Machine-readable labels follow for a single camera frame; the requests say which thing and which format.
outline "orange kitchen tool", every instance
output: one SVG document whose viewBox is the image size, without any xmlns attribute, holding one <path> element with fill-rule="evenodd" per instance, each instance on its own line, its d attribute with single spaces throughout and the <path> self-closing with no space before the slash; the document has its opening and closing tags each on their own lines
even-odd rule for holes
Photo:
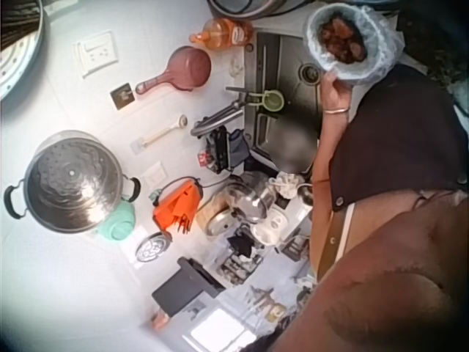
<svg viewBox="0 0 469 352">
<path fill-rule="evenodd" d="M 173 224 L 179 224 L 182 233 L 187 233 L 196 215 L 202 188 L 192 180 L 186 181 L 182 186 L 163 199 L 153 210 L 153 219 L 162 230 Z"/>
</svg>

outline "stainless steel sink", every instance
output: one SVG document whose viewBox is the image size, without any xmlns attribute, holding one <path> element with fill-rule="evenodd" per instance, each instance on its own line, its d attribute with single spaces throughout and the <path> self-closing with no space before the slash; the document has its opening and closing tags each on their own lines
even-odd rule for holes
<svg viewBox="0 0 469 352">
<path fill-rule="evenodd" d="M 311 63 L 303 40 L 280 34 L 257 32 L 252 50 L 245 51 L 245 87 L 250 92 L 281 91 L 285 111 L 311 119 L 319 134 L 319 71 Z M 262 107 L 245 107 L 245 136 L 249 146 L 265 158 L 270 127 L 277 117 Z"/>
</svg>

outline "white wall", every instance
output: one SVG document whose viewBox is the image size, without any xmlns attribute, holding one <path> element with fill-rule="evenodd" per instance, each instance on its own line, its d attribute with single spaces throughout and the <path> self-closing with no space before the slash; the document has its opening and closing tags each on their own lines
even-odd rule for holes
<svg viewBox="0 0 469 352">
<path fill-rule="evenodd" d="M 72 6 L 54 12 L 57 4 Z M 196 154 L 203 142 L 190 137 L 188 130 L 173 133 L 138 156 L 129 144 L 159 131 L 176 114 L 186 114 L 192 126 L 231 102 L 235 96 L 222 89 L 235 83 L 228 74 L 229 61 L 242 51 L 210 53 L 213 73 L 206 86 L 194 92 L 160 87 L 136 97 L 136 102 L 120 111 L 109 95 L 124 83 L 134 87 L 161 73 L 172 51 L 187 45 L 188 35 L 211 17 L 205 0 L 58 0 L 48 11 L 46 36 L 34 67 L 1 102 L 2 193 L 23 177 L 41 141 L 64 129 L 95 135 L 130 176 L 138 177 L 161 161 L 166 182 L 193 175 L 207 184 L 224 177 L 199 168 Z M 73 44 L 109 29 L 119 62 L 82 79 Z M 158 231 L 147 199 L 151 191 L 144 186 L 136 202 L 137 222 L 149 234 Z M 18 211 L 23 209 L 21 191 L 15 193 L 14 203 Z M 119 245 L 93 235 L 52 233 L 30 215 L 12 220 L 2 206 L 3 332 L 13 336 L 21 331 L 23 344 L 30 342 L 44 351 L 75 351 L 65 346 L 77 341 L 87 346 L 77 351 L 130 351 L 117 348 L 118 331 L 127 331 L 122 346 L 124 341 L 138 340 L 141 331 L 136 329 L 156 309 L 151 292 L 178 269 L 178 257 L 203 257 L 208 246 L 202 231 L 194 226 L 190 235 L 175 235 L 162 258 L 134 268 Z M 148 342 L 146 347 L 133 351 L 162 351 L 150 347 L 151 338 L 142 340 Z"/>
</svg>

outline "small bottle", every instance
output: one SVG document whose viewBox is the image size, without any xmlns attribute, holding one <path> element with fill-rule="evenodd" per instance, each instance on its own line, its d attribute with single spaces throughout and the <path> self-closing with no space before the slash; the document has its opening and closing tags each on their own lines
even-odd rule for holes
<svg viewBox="0 0 469 352">
<path fill-rule="evenodd" d="M 234 22 L 226 18 L 216 18 L 206 22 L 201 33 L 189 37 L 191 43 L 202 43 L 209 50 L 221 51 L 232 46 L 244 46 L 253 34 L 249 22 Z"/>
</svg>

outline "mint green container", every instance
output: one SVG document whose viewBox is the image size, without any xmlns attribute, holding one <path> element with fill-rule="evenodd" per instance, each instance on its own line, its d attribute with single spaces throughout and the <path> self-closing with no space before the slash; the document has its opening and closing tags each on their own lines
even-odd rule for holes
<svg viewBox="0 0 469 352">
<path fill-rule="evenodd" d="M 122 200 L 117 209 L 97 228 L 97 233 L 110 241 L 123 241 L 135 228 L 135 208 Z"/>
</svg>

